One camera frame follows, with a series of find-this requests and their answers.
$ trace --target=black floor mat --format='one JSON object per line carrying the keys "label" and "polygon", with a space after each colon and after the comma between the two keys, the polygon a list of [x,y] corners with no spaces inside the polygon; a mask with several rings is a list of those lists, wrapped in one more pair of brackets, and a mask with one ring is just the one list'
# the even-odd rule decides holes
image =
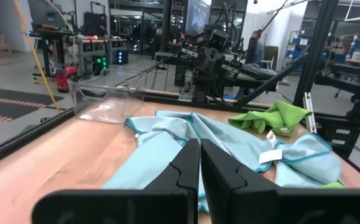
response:
{"label": "black floor mat", "polygon": [[[54,97],[55,97],[55,101],[60,101],[63,99],[63,97],[61,96],[54,96]],[[7,100],[18,100],[18,101],[26,101],[32,103],[40,103],[43,105],[52,104],[51,98],[48,95],[37,94],[37,93],[24,93],[21,91],[0,89],[0,98]]]}
{"label": "black floor mat", "polygon": [[11,121],[52,104],[48,95],[0,90],[0,121]]}

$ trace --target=red tool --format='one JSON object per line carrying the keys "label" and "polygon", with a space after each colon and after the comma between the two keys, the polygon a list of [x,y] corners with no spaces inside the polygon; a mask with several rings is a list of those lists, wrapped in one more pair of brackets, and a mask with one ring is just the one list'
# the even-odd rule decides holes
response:
{"label": "red tool", "polygon": [[78,70],[75,66],[69,66],[67,68],[57,69],[55,78],[57,79],[57,90],[60,93],[68,93],[69,85],[68,79],[72,79],[77,82]]}

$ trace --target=green cloth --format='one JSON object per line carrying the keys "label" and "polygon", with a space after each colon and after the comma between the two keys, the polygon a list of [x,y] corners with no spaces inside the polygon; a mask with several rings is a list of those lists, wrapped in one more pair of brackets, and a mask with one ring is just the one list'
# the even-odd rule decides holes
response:
{"label": "green cloth", "polygon": [[236,115],[229,118],[228,123],[241,129],[252,127],[259,134],[270,126],[275,134],[293,136],[299,122],[311,114],[304,108],[278,100],[266,112],[250,111]]}
{"label": "green cloth", "polygon": [[341,188],[345,188],[345,186],[343,186],[339,182],[336,182],[336,183],[326,184],[326,185],[322,186],[321,188],[325,188],[325,189],[341,189]]}

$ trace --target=transparent bin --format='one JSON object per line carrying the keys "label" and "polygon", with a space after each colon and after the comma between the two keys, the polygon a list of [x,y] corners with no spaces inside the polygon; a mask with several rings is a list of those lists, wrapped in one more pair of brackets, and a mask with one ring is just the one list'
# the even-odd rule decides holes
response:
{"label": "transparent bin", "polygon": [[143,104],[147,75],[109,69],[88,80],[69,82],[75,116],[90,121],[123,123]]}

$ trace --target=concrete floor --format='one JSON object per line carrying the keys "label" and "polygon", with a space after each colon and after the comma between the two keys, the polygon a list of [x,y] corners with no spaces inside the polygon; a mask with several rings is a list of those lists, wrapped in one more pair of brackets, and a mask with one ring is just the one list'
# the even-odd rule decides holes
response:
{"label": "concrete floor", "polygon": [[[150,57],[130,55],[130,63],[127,65],[113,66],[122,71],[141,71],[153,66],[154,61],[149,60]],[[43,93],[47,91],[43,84],[33,84],[31,73],[34,71],[34,59],[31,54],[14,54],[13,58],[0,59],[0,89],[26,91],[29,93]],[[166,71],[159,70],[158,79],[155,84],[156,90],[164,90]],[[174,66],[169,68],[169,76],[167,77],[166,91],[178,91],[174,83]],[[296,92],[298,77],[287,77],[290,86],[279,86],[279,92],[293,100]],[[147,87],[152,84],[151,76],[148,77]],[[58,104],[61,108],[71,108],[73,106],[72,99],[69,94],[59,93],[55,85],[51,85],[51,89],[55,96],[64,97]],[[335,88],[328,86],[315,85],[312,89],[312,100],[315,111],[345,115],[353,104],[350,102],[351,94],[341,92],[339,97],[334,98]],[[255,99],[258,102],[273,103],[275,100],[284,100],[276,93],[263,94]],[[28,125],[38,124],[41,118],[54,116],[57,111],[53,109],[40,109],[11,122],[0,121],[0,143],[19,134]],[[351,160],[360,167],[360,138],[358,139],[357,148],[351,154]]]}

